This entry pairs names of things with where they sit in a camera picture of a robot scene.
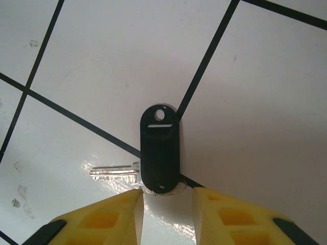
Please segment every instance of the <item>key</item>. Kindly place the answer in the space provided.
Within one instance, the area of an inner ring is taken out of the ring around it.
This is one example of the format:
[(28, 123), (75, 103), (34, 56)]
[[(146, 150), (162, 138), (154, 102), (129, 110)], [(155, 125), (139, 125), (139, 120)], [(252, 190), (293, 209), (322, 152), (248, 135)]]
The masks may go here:
[(91, 169), (90, 176), (94, 180), (103, 180), (112, 182), (116, 179), (124, 180), (128, 183), (138, 184), (141, 182), (141, 165), (139, 162), (131, 166), (117, 167), (96, 167)]

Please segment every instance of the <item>black key tag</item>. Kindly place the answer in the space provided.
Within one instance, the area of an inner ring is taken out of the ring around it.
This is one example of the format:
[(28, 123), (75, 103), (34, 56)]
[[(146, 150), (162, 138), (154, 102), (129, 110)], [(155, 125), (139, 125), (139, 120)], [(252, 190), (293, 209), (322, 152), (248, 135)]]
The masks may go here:
[(157, 194), (172, 191), (180, 181), (179, 120), (169, 106), (151, 106), (142, 115), (141, 178)]

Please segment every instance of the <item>smudge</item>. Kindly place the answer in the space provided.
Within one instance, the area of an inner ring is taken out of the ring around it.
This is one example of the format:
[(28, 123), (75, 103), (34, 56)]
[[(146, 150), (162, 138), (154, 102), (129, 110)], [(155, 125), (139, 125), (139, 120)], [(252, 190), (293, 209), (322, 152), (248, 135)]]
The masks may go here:
[(32, 209), (30, 208), (30, 206), (26, 203), (25, 205), (24, 205), (24, 212), (30, 217), (30, 218), (32, 218), (32, 219), (34, 219), (35, 218), (35, 216), (34, 216), (34, 214), (33, 214), (33, 212), (32, 212)]
[(26, 186), (22, 186), (20, 185), (18, 188), (18, 193), (20, 194), (20, 196), (26, 201), (26, 191), (27, 191), (27, 187)]
[(19, 208), (20, 207), (20, 202), (17, 201), (17, 199), (12, 200), (12, 206), (15, 208)]
[(31, 40), (30, 41), (30, 46), (31, 47), (37, 47), (39, 44), (37, 43), (37, 41), (35, 41), (35, 40)]
[(20, 164), (19, 161), (17, 161), (17, 162), (14, 164), (14, 167), (15, 167), (15, 169), (17, 169), (17, 171), (18, 171), (19, 173), (21, 173), (22, 165)]

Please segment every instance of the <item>key tag hole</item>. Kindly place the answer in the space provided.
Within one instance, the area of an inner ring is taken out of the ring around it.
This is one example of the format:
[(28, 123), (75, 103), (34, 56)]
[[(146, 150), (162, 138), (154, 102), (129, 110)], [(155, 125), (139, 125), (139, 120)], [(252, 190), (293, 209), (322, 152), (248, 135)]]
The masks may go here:
[(162, 121), (165, 118), (165, 113), (163, 110), (156, 110), (154, 113), (154, 119), (157, 121)]

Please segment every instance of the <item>white tiled floor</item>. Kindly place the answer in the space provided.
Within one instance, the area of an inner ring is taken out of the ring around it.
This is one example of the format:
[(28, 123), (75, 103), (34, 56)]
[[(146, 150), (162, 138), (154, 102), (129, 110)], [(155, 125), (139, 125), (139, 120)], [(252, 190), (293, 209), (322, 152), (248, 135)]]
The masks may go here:
[(25, 84), (58, 0), (1, 0), (0, 72)]
[(326, 31), (240, 2), (182, 120), (183, 174), (322, 243), (326, 58)]
[[(325, 2), (315, 1), (274, 0), (326, 19)], [(0, 72), (26, 83), (56, 4), (0, 4)], [(228, 4), (66, 1), (31, 88), (139, 149), (142, 113), (179, 106)], [(240, 2), (181, 123), (182, 174), (290, 216), (321, 244), (326, 58), (326, 31)], [(20, 96), (0, 80), (1, 143)], [(130, 188), (88, 171), (137, 160), (28, 96), (0, 165), (0, 230), (22, 243), (54, 217)], [(194, 244), (191, 195), (146, 197), (142, 245)]]

